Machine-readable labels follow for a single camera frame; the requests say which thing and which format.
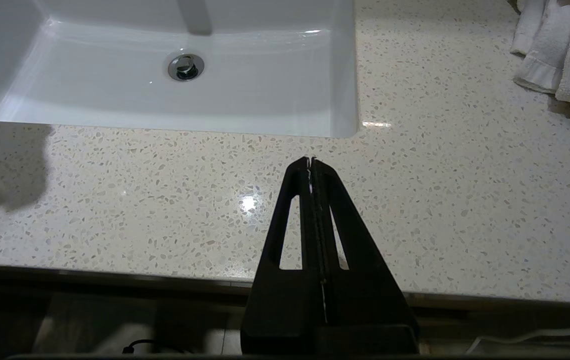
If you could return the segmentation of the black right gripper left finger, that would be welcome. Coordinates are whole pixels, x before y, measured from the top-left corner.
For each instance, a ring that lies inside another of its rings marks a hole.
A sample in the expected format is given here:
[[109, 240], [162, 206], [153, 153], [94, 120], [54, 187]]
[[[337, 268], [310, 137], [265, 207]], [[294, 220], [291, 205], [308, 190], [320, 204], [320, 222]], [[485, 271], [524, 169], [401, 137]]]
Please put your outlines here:
[[[291, 203], [299, 200], [301, 269], [282, 269], [280, 262]], [[319, 305], [319, 230], [311, 190], [311, 160], [302, 157], [283, 176], [267, 230], [250, 296], [245, 309], [245, 330], [305, 330], [323, 319]]]

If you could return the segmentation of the white towel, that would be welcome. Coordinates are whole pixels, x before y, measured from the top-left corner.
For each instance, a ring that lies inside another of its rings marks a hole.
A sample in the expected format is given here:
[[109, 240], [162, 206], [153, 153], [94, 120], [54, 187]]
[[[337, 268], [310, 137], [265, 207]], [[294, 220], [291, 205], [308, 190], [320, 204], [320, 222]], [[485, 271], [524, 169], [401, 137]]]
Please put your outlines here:
[[515, 0], [510, 52], [522, 57], [514, 82], [570, 105], [570, 0]]

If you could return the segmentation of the white sink basin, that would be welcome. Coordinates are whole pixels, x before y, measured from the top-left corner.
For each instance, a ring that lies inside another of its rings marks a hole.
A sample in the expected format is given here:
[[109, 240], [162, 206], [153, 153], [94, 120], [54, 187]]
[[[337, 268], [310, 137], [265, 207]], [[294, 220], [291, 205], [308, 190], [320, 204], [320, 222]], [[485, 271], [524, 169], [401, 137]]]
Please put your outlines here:
[[348, 138], [356, 82], [353, 0], [0, 0], [0, 122]]

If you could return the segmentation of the chrome drain stopper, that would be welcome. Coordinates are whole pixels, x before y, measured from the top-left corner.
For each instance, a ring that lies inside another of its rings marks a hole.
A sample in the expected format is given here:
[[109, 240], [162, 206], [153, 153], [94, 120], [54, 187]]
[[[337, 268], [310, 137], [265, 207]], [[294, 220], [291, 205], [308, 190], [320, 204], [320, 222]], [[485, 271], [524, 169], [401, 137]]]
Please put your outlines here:
[[177, 82], [189, 82], [203, 75], [205, 61], [197, 54], [177, 54], [167, 64], [167, 75]]

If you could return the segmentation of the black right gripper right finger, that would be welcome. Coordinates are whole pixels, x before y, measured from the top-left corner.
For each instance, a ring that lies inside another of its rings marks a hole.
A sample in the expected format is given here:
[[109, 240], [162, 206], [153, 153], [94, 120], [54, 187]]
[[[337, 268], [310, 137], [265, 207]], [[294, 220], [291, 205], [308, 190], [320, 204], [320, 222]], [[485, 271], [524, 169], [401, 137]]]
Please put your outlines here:
[[337, 171], [312, 160], [312, 195], [321, 284], [333, 326], [398, 326], [418, 322]]

